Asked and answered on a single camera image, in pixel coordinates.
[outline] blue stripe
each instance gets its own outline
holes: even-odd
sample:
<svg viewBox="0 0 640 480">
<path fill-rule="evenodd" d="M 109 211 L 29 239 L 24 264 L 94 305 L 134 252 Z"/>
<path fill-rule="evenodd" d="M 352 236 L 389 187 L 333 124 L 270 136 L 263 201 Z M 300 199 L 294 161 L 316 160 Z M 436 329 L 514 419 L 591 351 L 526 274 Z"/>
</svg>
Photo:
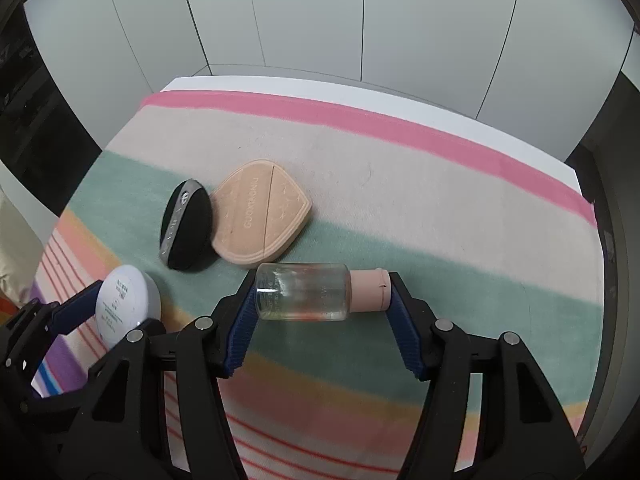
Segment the blue stripe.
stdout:
<svg viewBox="0 0 640 480">
<path fill-rule="evenodd" d="M 58 395 L 60 391 L 56 388 L 53 381 L 51 381 L 51 377 L 49 376 L 49 371 L 45 368 L 44 362 L 40 363 L 40 366 L 38 366 L 38 371 L 40 373 L 40 376 L 42 377 L 42 382 L 44 383 L 44 386 L 47 389 L 47 393 L 50 396 Z"/>
</svg>

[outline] beige stripe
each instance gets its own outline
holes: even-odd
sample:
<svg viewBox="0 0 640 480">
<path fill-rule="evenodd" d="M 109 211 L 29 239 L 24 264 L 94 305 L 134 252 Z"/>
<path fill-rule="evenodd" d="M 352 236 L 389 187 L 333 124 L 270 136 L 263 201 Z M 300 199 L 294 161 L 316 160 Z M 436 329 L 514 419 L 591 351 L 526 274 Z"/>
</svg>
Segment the beige stripe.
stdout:
<svg viewBox="0 0 640 480">
<path fill-rule="evenodd" d="M 506 181 L 430 153 L 326 126 L 158 107 L 143 108 L 109 148 L 211 187 L 247 161 L 268 158 L 308 193 L 316 218 L 603 301 L 596 229 Z"/>
</svg>

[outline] purple stripe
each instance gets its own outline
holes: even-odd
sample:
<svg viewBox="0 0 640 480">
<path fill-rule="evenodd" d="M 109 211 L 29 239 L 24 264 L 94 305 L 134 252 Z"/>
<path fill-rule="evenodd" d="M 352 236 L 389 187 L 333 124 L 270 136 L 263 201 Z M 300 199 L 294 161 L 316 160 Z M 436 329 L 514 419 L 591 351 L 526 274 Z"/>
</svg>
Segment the purple stripe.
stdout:
<svg viewBox="0 0 640 480">
<path fill-rule="evenodd" d="M 31 287 L 31 298 L 42 299 L 42 292 L 36 283 Z M 58 336 L 46 355 L 47 365 L 64 392 L 82 388 L 86 383 L 86 373 L 76 360 L 76 356 L 67 346 L 65 340 Z"/>
</svg>

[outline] white round container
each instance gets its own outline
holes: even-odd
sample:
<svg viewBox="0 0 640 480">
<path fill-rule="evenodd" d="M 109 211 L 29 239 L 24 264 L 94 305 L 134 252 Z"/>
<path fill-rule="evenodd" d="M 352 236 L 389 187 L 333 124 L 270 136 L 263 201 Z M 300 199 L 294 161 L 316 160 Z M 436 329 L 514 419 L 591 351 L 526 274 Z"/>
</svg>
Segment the white round container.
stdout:
<svg viewBox="0 0 640 480">
<path fill-rule="evenodd" d="M 108 349 L 145 319 L 160 319 L 160 312 L 160 293 L 154 280 L 132 265 L 109 273 L 95 304 L 98 332 Z"/>
</svg>

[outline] pink stripe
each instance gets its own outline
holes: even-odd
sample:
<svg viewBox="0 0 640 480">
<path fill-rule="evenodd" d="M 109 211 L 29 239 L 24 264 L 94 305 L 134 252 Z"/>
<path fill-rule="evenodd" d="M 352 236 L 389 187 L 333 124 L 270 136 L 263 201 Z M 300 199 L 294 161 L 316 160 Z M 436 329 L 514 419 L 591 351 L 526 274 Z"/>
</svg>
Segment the pink stripe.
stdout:
<svg viewBox="0 0 640 480">
<path fill-rule="evenodd" d="M 596 226 L 593 206 L 548 174 L 471 140 L 403 119 L 345 105 L 250 92 L 170 90 L 146 97 L 140 107 L 214 108 L 239 114 L 320 124 L 423 150 L 476 171 L 499 177 Z"/>
</svg>

